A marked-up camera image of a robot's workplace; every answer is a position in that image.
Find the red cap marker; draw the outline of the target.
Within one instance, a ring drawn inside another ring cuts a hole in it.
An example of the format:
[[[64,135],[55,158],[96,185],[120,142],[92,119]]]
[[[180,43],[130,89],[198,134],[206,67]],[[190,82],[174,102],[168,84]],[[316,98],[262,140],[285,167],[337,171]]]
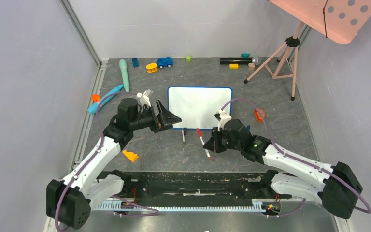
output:
[[[205,142],[204,142],[204,140],[203,140],[203,138],[202,138],[202,133],[201,133],[200,129],[199,129],[199,128],[196,128],[196,131],[197,131],[197,133],[198,133],[198,136],[199,136],[199,139],[200,139],[202,145],[204,145]],[[205,153],[206,153],[206,156],[207,156],[209,159],[211,159],[212,157],[211,157],[209,151],[208,151],[207,149],[204,149],[204,151],[205,151]]]

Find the blue framed whiteboard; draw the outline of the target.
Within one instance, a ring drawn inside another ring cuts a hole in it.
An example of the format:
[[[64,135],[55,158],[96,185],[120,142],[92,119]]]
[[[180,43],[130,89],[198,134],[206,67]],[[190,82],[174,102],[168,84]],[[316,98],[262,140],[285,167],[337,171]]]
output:
[[[174,129],[211,130],[218,125],[214,114],[233,98],[230,87],[171,86],[168,110],[182,119]]]

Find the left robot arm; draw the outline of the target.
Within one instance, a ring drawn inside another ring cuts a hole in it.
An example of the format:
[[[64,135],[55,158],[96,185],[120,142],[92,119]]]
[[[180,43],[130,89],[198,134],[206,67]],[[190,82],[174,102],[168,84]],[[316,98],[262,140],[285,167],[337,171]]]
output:
[[[46,214],[55,221],[56,230],[81,228],[94,207],[118,194],[127,197],[132,192],[129,176],[122,172],[108,175],[95,183],[105,166],[129,143],[134,131],[149,128],[158,133],[173,128],[182,119],[156,100],[158,114],[143,100],[124,98],[117,114],[101,133],[95,147],[85,159],[61,180],[51,180],[46,187]]]

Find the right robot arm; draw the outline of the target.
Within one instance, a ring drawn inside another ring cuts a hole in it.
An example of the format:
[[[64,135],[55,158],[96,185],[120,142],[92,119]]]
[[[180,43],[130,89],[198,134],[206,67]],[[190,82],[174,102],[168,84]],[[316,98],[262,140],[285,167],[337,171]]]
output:
[[[203,147],[214,153],[236,150],[249,161],[273,167],[260,181],[263,196],[297,196],[321,204],[342,219],[351,217],[363,191],[347,164],[331,165],[291,153],[268,138],[252,135],[238,119],[214,127]]]

